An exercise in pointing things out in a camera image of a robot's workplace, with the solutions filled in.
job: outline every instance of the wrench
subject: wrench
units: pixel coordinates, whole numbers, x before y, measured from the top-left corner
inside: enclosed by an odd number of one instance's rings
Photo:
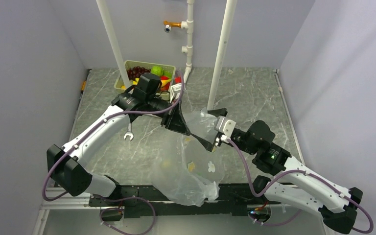
[[[129,125],[127,126],[127,132],[123,136],[124,140],[126,140],[127,137],[129,137],[129,141],[132,141],[134,137],[131,123],[129,123]]]

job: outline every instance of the gray wall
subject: gray wall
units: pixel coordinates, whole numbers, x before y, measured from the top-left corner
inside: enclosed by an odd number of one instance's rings
[[[316,1],[281,83],[308,165],[362,189],[376,225],[376,1]]]
[[[86,70],[47,0],[0,0],[0,235],[31,234]]]
[[[95,0],[50,0],[87,68],[117,67]],[[187,19],[186,0],[107,0],[124,60],[184,66],[181,29],[163,21]],[[240,0],[226,66],[279,68],[314,0]],[[213,67],[225,0],[194,4],[193,65]]]

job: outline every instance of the pipe fitting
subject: pipe fitting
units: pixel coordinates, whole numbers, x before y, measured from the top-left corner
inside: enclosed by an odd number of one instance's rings
[[[171,30],[172,30],[172,27],[170,25],[168,25],[168,24],[165,25],[165,27],[164,27],[165,33],[169,33]]]
[[[189,57],[192,57],[192,46],[182,46],[181,52],[186,53]]]
[[[187,34],[194,32],[194,21],[187,21]]]
[[[186,21],[181,22],[181,28],[188,29],[188,23]]]

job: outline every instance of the grapes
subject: grapes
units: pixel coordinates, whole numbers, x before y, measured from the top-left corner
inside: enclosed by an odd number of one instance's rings
[[[135,78],[141,77],[141,75],[144,73],[150,73],[150,69],[140,67],[140,66],[135,66],[127,70],[127,76],[129,77],[130,80],[133,80],[133,81],[135,80]]]

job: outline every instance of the orange valve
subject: orange valve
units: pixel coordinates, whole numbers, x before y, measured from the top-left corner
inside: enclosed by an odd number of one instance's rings
[[[172,27],[178,27],[180,28],[181,27],[181,22],[177,23],[177,22],[168,22],[168,21],[164,21],[164,31],[169,33],[171,30],[172,30]]]

